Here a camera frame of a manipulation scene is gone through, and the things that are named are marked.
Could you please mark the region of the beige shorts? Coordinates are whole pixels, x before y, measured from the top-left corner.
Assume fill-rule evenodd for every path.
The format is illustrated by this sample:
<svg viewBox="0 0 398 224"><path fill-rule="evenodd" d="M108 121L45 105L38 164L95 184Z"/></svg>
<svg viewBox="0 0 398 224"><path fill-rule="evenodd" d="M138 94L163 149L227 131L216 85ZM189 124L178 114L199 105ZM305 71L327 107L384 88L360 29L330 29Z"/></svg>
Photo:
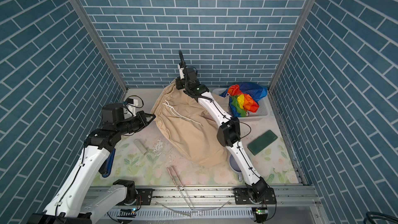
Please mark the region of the beige shorts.
<svg viewBox="0 0 398 224"><path fill-rule="evenodd" d="M151 113L160 132L186 159L204 167L227 161L229 152L217 140L217 123L196 100L176 88L175 80L163 89Z"/></svg>

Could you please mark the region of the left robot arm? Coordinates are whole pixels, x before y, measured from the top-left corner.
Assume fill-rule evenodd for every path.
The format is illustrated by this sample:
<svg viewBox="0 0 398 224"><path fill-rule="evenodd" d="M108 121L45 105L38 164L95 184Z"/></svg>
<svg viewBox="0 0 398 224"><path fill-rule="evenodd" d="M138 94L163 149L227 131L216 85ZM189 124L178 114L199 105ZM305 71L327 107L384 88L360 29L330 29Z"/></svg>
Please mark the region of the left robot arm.
<svg viewBox="0 0 398 224"><path fill-rule="evenodd" d="M97 173L106 173L109 157L126 134L136 134L147 127L155 115L131 111L126 103L102 107L99 128L87 135L74 168L55 197L41 213L32 214L29 224L95 224L114 206L134 205L138 192L132 180L118 179L100 197L87 206L84 199Z"/></svg>

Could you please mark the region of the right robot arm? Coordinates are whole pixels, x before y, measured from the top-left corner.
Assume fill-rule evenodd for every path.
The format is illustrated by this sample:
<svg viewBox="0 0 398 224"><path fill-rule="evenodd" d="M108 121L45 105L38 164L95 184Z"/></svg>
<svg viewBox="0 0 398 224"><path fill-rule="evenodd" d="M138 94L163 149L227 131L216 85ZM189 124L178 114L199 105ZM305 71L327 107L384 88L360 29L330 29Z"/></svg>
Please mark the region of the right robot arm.
<svg viewBox="0 0 398 224"><path fill-rule="evenodd" d="M245 152L240 136L240 122L232 117L216 102L209 89L197 79L194 68L187 67L181 62L179 77L176 79L176 88L182 90L187 96L193 98L204 107L218 125L217 140L225 147L237 162L250 197L256 202L269 189L263 177L256 171L249 156Z"/></svg>

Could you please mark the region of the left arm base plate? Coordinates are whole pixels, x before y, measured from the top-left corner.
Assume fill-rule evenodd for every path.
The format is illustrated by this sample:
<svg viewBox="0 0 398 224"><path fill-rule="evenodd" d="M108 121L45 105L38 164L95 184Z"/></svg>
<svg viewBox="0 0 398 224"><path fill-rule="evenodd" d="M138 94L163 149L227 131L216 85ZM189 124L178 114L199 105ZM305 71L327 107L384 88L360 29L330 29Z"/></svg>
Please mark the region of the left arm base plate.
<svg viewBox="0 0 398 224"><path fill-rule="evenodd" d="M152 201L154 189L138 188L136 189L135 199L131 203L118 203L117 206L149 206Z"/></svg>

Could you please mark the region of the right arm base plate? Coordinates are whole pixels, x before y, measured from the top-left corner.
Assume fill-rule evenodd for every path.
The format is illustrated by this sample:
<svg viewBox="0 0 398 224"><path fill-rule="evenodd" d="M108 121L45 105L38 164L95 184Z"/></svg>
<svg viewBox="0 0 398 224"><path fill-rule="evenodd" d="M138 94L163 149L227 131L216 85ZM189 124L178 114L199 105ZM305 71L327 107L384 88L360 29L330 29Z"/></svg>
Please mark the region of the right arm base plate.
<svg viewBox="0 0 398 224"><path fill-rule="evenodd" d="M274 189L271 187L266 187L259 192L254 189L236 187L232 189L232 193L237 205L275 205L277 203Z"/></svg>

